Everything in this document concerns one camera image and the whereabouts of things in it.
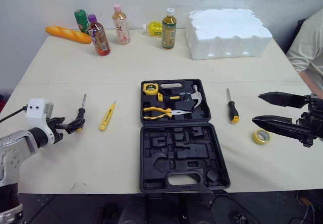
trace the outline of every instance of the white foam box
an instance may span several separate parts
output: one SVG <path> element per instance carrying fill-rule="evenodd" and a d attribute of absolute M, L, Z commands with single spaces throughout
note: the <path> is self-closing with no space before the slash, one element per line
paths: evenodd
<path fill-rule="evenodd" d="M 258 57 L 272 34 L 251 10 L 192 11 L 186 40 L 192 59 Z"/>

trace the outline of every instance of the roll of tape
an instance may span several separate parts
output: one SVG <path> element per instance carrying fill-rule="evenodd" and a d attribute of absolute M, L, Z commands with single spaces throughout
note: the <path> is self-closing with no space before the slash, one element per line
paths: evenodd
<path fill-rule="evenodd" d="M 259 129 L 257 131 L 255 131 L 252 134 L 252 139 L 255 143 L 257 143 L 258 145 L 264 145 L 265 143 L 268 143 L 271 141 L 271 135 L 269 134 L 269 132 L 263 130 L 263 129 Z"/>

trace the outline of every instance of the green bottle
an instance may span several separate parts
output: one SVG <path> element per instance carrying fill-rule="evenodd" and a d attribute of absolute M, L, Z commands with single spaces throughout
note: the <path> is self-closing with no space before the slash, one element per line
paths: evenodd
<path fill-rule="evenodd" d="M 87 21 L 87 16 L 84 10 L 76 10 L 74 12 L 74 16 L 76 19 L 76 23 L 78 27 L 80 28 L 80 31 L 86 34 L 89 34 L 87 30 L 88 26 L 88 21 Z"/>

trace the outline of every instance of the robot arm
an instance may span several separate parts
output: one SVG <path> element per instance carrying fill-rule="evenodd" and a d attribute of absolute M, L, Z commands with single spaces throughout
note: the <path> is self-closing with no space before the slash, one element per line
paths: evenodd
<path fill-rule="evenodd" d="M 62 124 L 64 117 L 50 118 L 52 108 L 53 104 L 49 101 L 31 99 L 26 118 L 32 128 L 0 138 L 0 224 L 21 223 L 23 208 L 19 202 L 18 181 L 22 162 L 40 147 L 62 140 L 63 134 L 56 129 L 64 129 L 71 134 L 85 123 L 83 106 L 76 119 L 69 124 Z"/>
<path fill-rule="evenodd" d="M 261 94 L 259 98 L 279 106 L 302 108 L 308 104 L 308 113 L 304 112 L 292 123 L 291 118 L 279 116 L 258 116 L 252 121 L 261 128 L 276 134 L 298 139 L 303 146 L 311 147 L 317 137 L 323 138 L 323 100 L 310 95 L 301 96 L 282 92 Z"/>

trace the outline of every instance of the hammer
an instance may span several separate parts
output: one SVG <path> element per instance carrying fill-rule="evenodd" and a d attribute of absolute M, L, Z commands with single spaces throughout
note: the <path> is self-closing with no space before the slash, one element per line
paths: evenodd
<path fill-rule="evenodd" d="M 165 102 L 165 103 L 172 103 L 176 101 L 185 101 L 185 100 L 197 100 L 197 104 L 194 106 L 194 108 L 197 108 L 201 102 L 202 102 L 202 94 L 197 91 L 197 85 L 193 85 L 194 93 L 179 93 L 178 95 L 172 95 L 172 96 L 165 96 L 160 93 L 158 93 L 158 101 Z"/>

